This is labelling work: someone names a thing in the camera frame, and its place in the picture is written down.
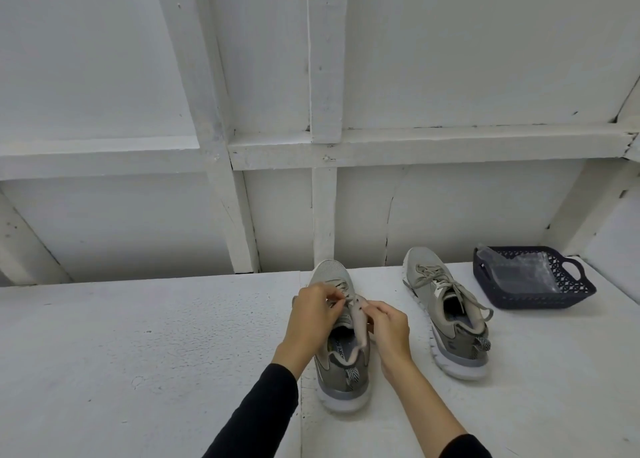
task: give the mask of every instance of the shoe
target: shoe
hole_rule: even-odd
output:
[[[410,249],[403,266],[404,285],[431,318],[429,346],[438,367],[466,381],[485,377],[491,349],[486,322],[493,310],[455,281],[435,252],[426,247]],[[487,318],[481,310],[489,311]]]
[[[351,277],[338,261],[326,260],[316,266],[309,284],[332,284],[346,297],[342,314],[333,325],[326,346],[314,360],[322,404],[336,413],[352,413],[371,396],[369,387],[369,333],[363,299],[356,294]]]

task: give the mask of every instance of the white table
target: white table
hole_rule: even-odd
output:
[[[453,275],[487,304],[469,263]],[[491,375],[431,360],[428,320],[401,268],[351,270],[356,290],[409,315],[412,353],[455,415],[499,457],[640,456],[640,307],[587,267],[596,295],[564,311],[496,310]],[[198,457],[257,380],[308,273],[0,290],[0,455]],[[372,353],[373,395],[327,413],[309,367],[278,456],[417,457]]]

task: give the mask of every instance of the plastic bag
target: plastic bag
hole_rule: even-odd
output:
[[[477,256],[491,271],[493,280],[507,293],[560,293],[547,254],[530,252],[505,258],[486,245],[477,246]]]

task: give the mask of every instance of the plastic basket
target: plastic basket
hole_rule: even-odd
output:
[[[531,252],[545,252],[547,254],[551,270],[556,277],[556,284],[561,293],[508,293],[503,291],[493,280],[490,270],[485,267],[485,262],[478,258],[477,249],[474,249],[474,276],[482,287],[487,298],[496,308],[503,309],[561,309],[579,303],[596,292],[596,287],[587,278],[580,262],[565,258],[555,249],[538,246],[503,246],[491,247],[498,254],[508,259],[513,259],[520,254]],[[576,280],[564,268],[563,263],[573,264],[580,272],[580,279]]]

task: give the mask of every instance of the person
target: person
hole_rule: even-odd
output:
[[[332,308],[326,300],[335,302]],[[298,406],[296,382],[317,349],[326,345],[344,304],[344,295],[329,284],[300,289],[273,360],[204,458],[274,456]],[[369,301],[363,311],[376,337],[382,373],[396,391],[425,458],[490,458],[413,362],[406,315],[382,301]]]

